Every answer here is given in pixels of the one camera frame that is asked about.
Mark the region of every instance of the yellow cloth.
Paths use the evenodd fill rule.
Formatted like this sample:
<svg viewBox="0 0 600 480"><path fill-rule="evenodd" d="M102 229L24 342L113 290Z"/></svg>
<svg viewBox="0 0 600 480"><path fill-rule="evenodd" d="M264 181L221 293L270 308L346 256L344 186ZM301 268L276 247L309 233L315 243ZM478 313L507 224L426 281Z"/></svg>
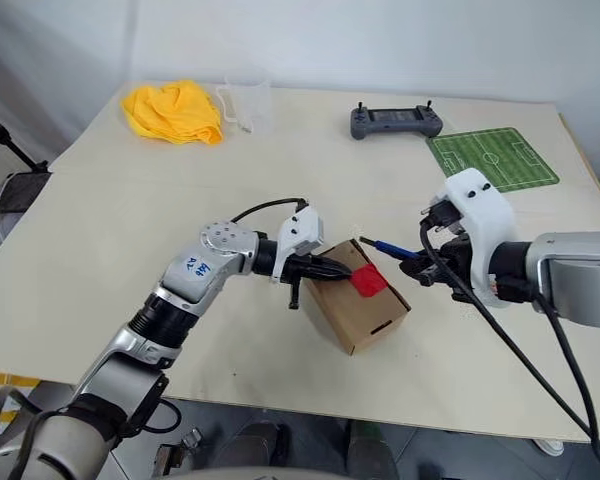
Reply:
<svg viewBox="0 0 600 480"><path fill-rule="evenodd" d="M171 143L222 141L222 116L211 97L191 80L135 89L122 101L129 126L138 135Z"/></svg>

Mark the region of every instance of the table surface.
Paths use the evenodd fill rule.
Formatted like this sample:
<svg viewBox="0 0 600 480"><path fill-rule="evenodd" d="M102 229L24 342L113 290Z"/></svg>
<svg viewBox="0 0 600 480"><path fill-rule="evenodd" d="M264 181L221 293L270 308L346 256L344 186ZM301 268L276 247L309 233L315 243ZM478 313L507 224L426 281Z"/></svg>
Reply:
<svg viewBox="0 0 600 480"><path fill-rule="evenodd" d="M128 321L171 258L209 221L304 195L326 244L364 234L418 248L420 210L444 176L422 137L349 136L359 100L376 108L426 98L274 89L276 132L229 126L225 142L174 146L136 137L121 94L54 164L56 172L0 248L0 370L76 382ZM600 230L600 192L555 107L434 99L443 133L515 127L560 177L506 194L520 237ZM284 207L245 219L275 235ZM308 292L236 277L193 329L168 393L450 430L584 440L472 307L445 286L420 287L397 262L367 251L413 310L374 347L349 357ZM529 305L494 313L584 416L544 317ZM563 322L600 421L600 330Z"/></svg>

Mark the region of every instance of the cable connector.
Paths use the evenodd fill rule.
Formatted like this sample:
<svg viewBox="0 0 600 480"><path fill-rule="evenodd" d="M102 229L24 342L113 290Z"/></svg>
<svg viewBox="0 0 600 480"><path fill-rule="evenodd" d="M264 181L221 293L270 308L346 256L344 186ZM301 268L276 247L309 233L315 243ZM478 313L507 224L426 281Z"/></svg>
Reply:
<svg viewBox="0 0 600 480"><path fill-rule="evenodd" d="M426 212L427 216L420 221L420 225L425 226L427 230L433 227L446 228L456 223L462 216L449 200L432 205Z"/></svg>
<svg viewBox="0 0 600 480"><path fill-rule="evenodd" d="M537 295L531 282L511 276L496 276L496 296L513 303L532 302Z"/></svg>
<svg viewBox="0 0 600 480"><path fill-rule="evenodd" d="M307 202L304 198L298 199L298 203L296 205L296 213L307 208L309 206L309 202Z"/></svg>

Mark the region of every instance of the screwdriver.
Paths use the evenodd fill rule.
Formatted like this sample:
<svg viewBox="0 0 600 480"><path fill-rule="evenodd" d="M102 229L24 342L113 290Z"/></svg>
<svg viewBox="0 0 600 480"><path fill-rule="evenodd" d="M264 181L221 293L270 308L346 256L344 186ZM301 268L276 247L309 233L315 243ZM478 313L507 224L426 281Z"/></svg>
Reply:
<svg viewBox="0 0 600 480"><path fill-rule="evenodd" d="M408 258L419 258L420 255L417 253L411 252L409 250L405 250L404 248L398 247L396 245L392 245L387 242L383 242L381 240L370 240L366 237L360 237L359 240L362 243L372 246L376 250L386 253L387 255L397 259L397 260L406 260Z"/></svg>

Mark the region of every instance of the handwritten label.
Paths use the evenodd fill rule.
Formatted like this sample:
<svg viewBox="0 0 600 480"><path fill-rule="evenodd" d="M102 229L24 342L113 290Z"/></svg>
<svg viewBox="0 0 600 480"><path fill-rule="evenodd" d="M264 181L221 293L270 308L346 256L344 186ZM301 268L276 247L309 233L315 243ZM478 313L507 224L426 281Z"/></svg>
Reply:
<svg viewBox="0 0 600 480"><path fill-rule="evenodd" d="M183 270L189 280L203 280L212 270L211 265L202 259L189 257L183 262Z"/></svg>

